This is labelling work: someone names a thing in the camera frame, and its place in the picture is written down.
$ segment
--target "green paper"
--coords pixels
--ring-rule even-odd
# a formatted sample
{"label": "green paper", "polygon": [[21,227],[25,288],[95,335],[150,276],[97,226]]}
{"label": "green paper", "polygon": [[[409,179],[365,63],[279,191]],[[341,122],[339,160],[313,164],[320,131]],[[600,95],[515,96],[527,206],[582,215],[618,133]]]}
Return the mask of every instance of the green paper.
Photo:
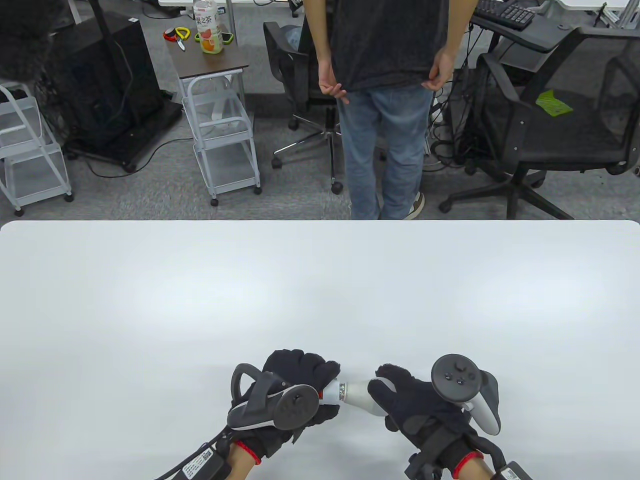
{"label": "green paper", "polygon": [[536,105],[553,117],[573,111],[573,108],[554,96],[553,90],[541,93],[538,100],[536,100]]}

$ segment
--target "red cuff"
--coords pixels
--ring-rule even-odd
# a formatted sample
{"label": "red cuff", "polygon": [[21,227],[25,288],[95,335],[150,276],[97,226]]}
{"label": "red cuff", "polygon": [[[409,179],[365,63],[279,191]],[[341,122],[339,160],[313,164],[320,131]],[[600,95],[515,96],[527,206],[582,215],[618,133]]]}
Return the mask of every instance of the red cuff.
{"label": "red cuff", "polygon": [[458,464],[458,466],[456,467],[456,470],[453,471],[453,473],[451,474],[451,477],[453,478],[453,480],[458,480],[459,476],[460,476],[460,470],[462,470],[464,468],[464,466],[467,464],[467,462],[469,462],[470,460],[474,459],[474,458],[479,458],[479,459],[483,459],[484,455],[482,455],[479,451],[474,451],[471,452],[469,455],[467,455],[466,457],[464,457],[460,463]]}
{"label": "red cuff", "polygon": [[244,450],[245,452],[247,452],[249,455],[251,455],[253,457],[253,459],[255,460],[255,464],[256,465],[260,465],[262,463],[262,460],[260,460],[258,458],[258,456],[253,453],[253,450],[251,450],[249,447],[247,447],[244,443],[242,442],[236,442],[236,445],[240,448],[242,448],[242,450]]}

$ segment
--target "sneaker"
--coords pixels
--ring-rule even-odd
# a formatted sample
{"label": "sneaker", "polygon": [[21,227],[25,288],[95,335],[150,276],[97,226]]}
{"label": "sneaker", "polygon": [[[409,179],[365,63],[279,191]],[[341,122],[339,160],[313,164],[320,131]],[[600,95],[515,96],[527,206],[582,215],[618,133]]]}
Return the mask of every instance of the sneaker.
{"label": "sneaker", "polygon": [[409,215],[407,215],[404,219],[413,220],[420,214],[423,207],[424,207],[424,195],[421,192],[418,192],[418,195],[416,195],[415,201],[411,206],[411,210],[409,210]]}

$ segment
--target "yellow scissors handle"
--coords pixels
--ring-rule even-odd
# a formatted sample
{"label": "yellow scissors handle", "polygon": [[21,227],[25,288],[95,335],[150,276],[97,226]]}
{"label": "yellow scissors handle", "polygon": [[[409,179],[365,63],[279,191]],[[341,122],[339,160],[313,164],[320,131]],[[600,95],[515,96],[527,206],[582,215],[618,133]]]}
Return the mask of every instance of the yellow scissors handle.
{"label": "yellow scissors handle", "polygon": [[189,37],[191,36],[191,30],[189,30],[187,27],[177,27],[175,29],[175,32],[183,40],[189,40]]}

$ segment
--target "white metal cart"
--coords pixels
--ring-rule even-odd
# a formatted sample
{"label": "white metal cart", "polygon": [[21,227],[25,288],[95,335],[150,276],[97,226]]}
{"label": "white metal cart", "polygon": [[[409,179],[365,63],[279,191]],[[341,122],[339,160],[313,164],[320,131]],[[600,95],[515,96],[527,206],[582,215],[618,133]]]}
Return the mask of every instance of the white metal cart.
{"label": "white metal cart", "polygon": [[[227,79],[241,72],[218,72],[178,82],[195,140],[193,152],[213,207],[218,206],[221,193],[251,186],[256,195],[262,193],[253,125]],[[195,87],[206,81],[212,88],[195,94]]]}
{"label": "white metal cart", "polygon": [[[13,87],[24,91],[26,97],[16,100],[9,90]],[[15,215],[22,216],[25,205],[58,195],[73,202],[62,149],[36,99],[21,83],[0,84],[0,92],[7,99],[0,104],[0,158],[6,182],[1,190],[15,208]]]}

